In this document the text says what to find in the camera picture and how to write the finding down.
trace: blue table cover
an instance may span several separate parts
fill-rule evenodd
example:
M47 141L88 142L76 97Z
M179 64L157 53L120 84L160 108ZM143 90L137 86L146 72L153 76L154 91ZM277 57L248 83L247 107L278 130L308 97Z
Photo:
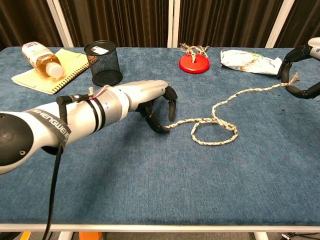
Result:
M67 49L84 53L83 48ZM208 71L189 74L179 68L184 55L179 48L117 48L121 83L167 81L178 95L178 121L208 118L214 104L234 93L280 82L221 67L222 49L230 48L208 49ZM240 49L282 60L291 50ZM300 73L296 86L317 83L319 64L314 59L293 64L291 75ZM55 95L12 82L12 76L31 68L20 47L0 52L0 111L24 111L93 86L90 69ZM155 101L154 110L163 125L171 123L164 98ZM282 87L240 95L216 114L237 125L234 142L200 146L190 136L192 123L157 134L138 112L130 112L67 146L52 223L320 226L320 98L298 99ZM209 142L231 135L216 124L197 131ZM54 161L39 150L0 177L0 223L46 222Z

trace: pen holder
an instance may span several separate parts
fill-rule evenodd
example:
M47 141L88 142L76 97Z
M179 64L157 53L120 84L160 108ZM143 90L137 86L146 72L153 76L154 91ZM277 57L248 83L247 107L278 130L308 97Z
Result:
M92 82L100 87L116 85L123 79L116 45L112 41L94 41L84 48L92 73Z

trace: robotic hand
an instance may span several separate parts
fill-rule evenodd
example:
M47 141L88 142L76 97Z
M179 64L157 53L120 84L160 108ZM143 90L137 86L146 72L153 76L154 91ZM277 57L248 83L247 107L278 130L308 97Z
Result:
M289 71L292 63L310 58L315 58L320 61L320 37L311 38L306 45L299 46L289 52L282 62L277 78L281 79L282 83L288 83L290 78ZM297 98L313 99L320 95L320 82L307 90L301 90L295 86L287 86L285 89Z
M176 92L163 80L104 86L95 95L60 96L56 102L24 112L0 112L0 175L10 172L42 148L56 154L64 147L136 111L157 133L168 133L155 116L153 101L169 101L169 120L176 111Z

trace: rope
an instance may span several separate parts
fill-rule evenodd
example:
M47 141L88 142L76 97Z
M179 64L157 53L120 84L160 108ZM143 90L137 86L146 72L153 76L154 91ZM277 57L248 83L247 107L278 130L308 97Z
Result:
M273 86L270 86L270 87L266 87L266 88L249 88L249 89L238 91L236 94L230 96L227 100L221 101L221 102L217 103L216 105L214 105L212 107L212 111L211 111L212 118L189 118L189 119L177 121L176 123L170 124L170 125L165 126L165 127L168 128L168 129L174 129L177 126L182 125L182 124L196 122L196 124L193 126L193 128L191 130L192 139L196 143L198 143L200 145L204 145L204 146L220 146L220 145L231 143L232 141L234 141L238 137L237 126L232 124L232 123L230 123L230 122L224 121L221 118L218 118L216 116L216 108L217 107L230 102L232 99L234 99L234 98L236 98L239 95L244 94L244 93L270 91L272 89L276 89L276 88L279 88L279 87L288 87L291 84L294 84L294 83L296 83L298 81L299 81L299 74L296 73L288 83L279 83L279 84L276 84L276 85L273 85ZM229 131L232 131L233 132L233 136L230 137L227 140L224 140L224 141L212 141L212 142L201 141L201 140L197 139L197 137L196 137L196 130L199 127L199 125L201 125L201 124L219 124L221 127L225 128L225 129L227 129Z
M188 46L185 43L180 43L180 45L181 45L181 50L183 52L185 52L187 55L191 55L193 64L195 63L195 60L196 60L196 54L204 55L206 58L208 58L208 54L206 53L206 51L208 50L209 46L206 46L204 48L203 46L200 46L200 45Z

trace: notebook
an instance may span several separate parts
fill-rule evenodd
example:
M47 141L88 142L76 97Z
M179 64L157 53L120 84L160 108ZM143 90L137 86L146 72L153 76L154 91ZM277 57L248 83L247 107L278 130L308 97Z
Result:
M13 76L14 83L37 90L42 93L53 95L70 83L75 77L89 67L85 54L60 49L55 53L59 59L64 73L60 78L45 77L34 68Z

